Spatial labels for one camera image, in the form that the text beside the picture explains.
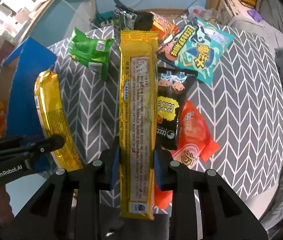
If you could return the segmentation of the long yellow biscuit pack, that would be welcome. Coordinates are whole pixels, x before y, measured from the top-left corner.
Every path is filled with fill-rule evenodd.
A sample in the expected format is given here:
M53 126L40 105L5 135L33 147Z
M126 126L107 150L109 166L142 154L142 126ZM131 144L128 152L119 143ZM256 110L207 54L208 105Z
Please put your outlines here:
M120 33L120 215L154 219L158 34Z

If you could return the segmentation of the blue cardboard box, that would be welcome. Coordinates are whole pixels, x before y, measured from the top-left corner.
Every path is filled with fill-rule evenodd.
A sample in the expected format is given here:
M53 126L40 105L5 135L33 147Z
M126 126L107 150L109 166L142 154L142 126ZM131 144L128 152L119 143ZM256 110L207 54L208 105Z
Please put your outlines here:
M29 37L1 63L0 101L6 106L6 137L24 143L44 139L34 98L38 75L55 65L56 55Z

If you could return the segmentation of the orange red snack bag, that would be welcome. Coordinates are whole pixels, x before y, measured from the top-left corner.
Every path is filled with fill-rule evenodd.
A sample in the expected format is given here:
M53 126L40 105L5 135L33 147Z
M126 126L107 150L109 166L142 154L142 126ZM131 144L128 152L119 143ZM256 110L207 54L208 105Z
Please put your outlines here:
M214 141L205 118L189 100L185 101L180 114L177 150L172 152L173 159L193 168L201 159L203 162L220 150Z

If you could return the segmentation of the grey chevron tablecloth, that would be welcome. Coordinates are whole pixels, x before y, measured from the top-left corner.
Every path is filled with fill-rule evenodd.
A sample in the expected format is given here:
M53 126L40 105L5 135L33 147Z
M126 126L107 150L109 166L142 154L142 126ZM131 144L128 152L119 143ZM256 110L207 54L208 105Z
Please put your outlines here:
M211 85L196 81L188 99L205 118L220 145L195 170L216 170L243 199L276 184L283 163L283 92L265 39L218 25L234 36L214 69ZM120 52L110 49L107 81L68 54L69 40L49 48L57 59L60 93L69 128L84 163L99 157L118 134Z

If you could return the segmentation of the black yellow snack bag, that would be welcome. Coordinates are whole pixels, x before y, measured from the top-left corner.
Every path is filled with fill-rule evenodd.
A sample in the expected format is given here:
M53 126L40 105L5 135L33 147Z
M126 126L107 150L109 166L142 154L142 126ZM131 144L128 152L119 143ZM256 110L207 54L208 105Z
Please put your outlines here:
M177 149L180 112L187 93L196 79L196 74L164 67L158 68L156 140L163 148Z

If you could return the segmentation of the teal basket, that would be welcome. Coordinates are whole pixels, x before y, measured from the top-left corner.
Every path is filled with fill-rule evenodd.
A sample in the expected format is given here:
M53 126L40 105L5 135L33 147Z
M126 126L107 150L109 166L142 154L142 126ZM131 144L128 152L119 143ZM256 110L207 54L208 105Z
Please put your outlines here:
M95 16L94 24L101 28L104 26L112 25L113 11L104 12L102 14L97 13Z

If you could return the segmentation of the black green snack bag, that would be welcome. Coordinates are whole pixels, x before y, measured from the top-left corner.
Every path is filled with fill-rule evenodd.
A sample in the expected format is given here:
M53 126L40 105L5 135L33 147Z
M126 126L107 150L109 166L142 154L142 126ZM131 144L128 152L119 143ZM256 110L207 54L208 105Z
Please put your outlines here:
M135 11L127 7L120 0L113 0L115 3L113 11L114 39L120 45L120 32L122 30L150 31L153 25L154 16L149 12Z

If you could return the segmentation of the red orange chip bag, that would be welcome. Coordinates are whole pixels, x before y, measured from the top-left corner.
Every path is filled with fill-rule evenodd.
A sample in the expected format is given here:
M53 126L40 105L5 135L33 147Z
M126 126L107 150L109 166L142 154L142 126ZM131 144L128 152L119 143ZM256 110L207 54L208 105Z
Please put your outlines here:
M163 41L170 35L176 35L179 32L179 28L174 23L169 22L163 16L156 14L155 12L150 12L153 15L153 24L151 31L158 32L158 39Z

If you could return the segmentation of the teal cartoon snack bag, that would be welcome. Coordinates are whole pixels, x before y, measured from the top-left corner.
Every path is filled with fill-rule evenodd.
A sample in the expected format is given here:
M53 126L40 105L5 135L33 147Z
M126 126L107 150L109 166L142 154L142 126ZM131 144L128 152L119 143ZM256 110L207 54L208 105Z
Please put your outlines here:
M218 61L234 40L232 34L194 18L165 44L158 58L178 69L197 72L197 79L211 85Z

